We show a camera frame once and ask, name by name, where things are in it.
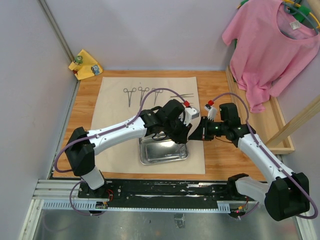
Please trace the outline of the steel hemostat clamp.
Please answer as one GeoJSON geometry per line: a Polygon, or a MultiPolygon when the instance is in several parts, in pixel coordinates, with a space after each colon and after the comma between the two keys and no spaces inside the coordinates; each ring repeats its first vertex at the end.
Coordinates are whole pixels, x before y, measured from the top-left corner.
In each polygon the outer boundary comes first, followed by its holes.
{"type": "Polygon", "coordinates": [[[142,104],[142,101],[143,101],[143,99],[144,99],[145,93],[147,93],[150,89],[149,89],[149,87],[139,86],[137,90],[140,91],[140,101],[139,101],[139,105],[141,105],[141,104],[142,104]]]}

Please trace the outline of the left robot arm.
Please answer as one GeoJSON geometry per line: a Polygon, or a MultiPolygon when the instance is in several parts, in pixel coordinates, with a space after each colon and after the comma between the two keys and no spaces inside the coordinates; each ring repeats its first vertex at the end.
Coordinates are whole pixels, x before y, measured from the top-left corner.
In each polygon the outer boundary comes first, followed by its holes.
{"type": "Polygon", "coordinates": [[[199,111],[186,101],[169,100],[164,106],[141,110],[136,116],[97,130],[76,128],[64,150],[75,176],[88,185],[96,198],[107,193],[107,185],[95,164],[95,157],[106,149],[123,142],[164,133],[176,144],[185,144],[192,120],[199,111]]]}

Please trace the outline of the long steel hemostat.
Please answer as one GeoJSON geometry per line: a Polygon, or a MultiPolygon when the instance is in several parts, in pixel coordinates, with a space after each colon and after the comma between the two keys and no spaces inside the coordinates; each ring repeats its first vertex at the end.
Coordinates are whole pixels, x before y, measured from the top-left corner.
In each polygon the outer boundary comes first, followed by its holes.
{"type": "Polygon", "coordinates": [[[155,105],[156,105],[156,102],[157,102],[158,95],[161,94],[161,93],[163,93],[163,90],[162,90],[162,89],[156,89],[156,88],[152,88],[151,90],[152,90],[152,92],[154,93],[153,105],[155,106],[155,105]]]}

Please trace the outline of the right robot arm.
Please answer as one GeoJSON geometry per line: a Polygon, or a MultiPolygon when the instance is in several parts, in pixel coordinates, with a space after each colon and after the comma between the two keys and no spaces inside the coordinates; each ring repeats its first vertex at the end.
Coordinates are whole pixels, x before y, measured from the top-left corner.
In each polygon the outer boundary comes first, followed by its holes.
{"type": "Polygon", "coordinates": [[[193,141],[211,141],[226,137],[258,167],[266,183],[252,179],[246,173],[227,180],[226,193],[232,200],[243,196],[263,204],[276,221],[302,215],[310,210],[309,180],[304,173],[295,173],[285,166],[262,142],[248,124],[243,124],[234,103],[224,103],[218,109],[205,105],[208,112],[189,136],[193,141]]]}

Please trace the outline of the beige cloth wrap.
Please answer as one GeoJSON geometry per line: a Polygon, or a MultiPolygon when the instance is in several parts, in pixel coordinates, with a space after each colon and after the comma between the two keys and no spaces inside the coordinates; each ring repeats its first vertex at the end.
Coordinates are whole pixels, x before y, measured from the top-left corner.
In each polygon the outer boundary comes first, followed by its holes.
{"type": "MultiPolygon", "coordinates": [[[[200,109],[197,79],[195,77],[104,77],[97,96],[91,130],[103,129],[119,124],[134,117],[140,108],[138,87],[164,88],[163,93],[157,97],[155,106],[164,106],[169,100],[175,99],[169,90],[180,95],[194,94],[186,97],[192,107],[200,109]],[[128,107],[128,95],[123,89],[136,88],[132,94],[131,106],[128,107]]],[[[147,96],[144,109],[154,106],[154,93],[147,96]]],[[[144,165],[140,161],[138,139],[128,140],[110,147],[95,157],[95,165],[102,172],[126,174],[204,174],[205,156],[202,141],[189,141],[187,148],[189,156],[186,160],[144,165]]]]}

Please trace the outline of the steel surgical forceps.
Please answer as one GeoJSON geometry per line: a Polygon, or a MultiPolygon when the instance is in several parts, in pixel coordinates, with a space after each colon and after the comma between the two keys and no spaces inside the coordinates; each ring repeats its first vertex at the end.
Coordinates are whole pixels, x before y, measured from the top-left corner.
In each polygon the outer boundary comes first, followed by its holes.
{"type": "Polygon", "coordinates": [[[170,98],[192,98],[194,97],[194,94],[193,93],[187,93],[187,94],[181,94],[181,95],[172,95],[170,96],[170,98]]]}

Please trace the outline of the stainless steel tray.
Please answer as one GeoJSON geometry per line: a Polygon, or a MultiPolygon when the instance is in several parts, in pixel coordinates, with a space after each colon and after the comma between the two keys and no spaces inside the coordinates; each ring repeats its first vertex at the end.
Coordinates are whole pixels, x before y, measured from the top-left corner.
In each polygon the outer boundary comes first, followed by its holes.
{"type": "Polygon", "coordinates": [[[184,161],[189,157],[186,144],[177,144],[168,137],[142,137],[138,139],[140,162],[143,165],[184,161]]]}

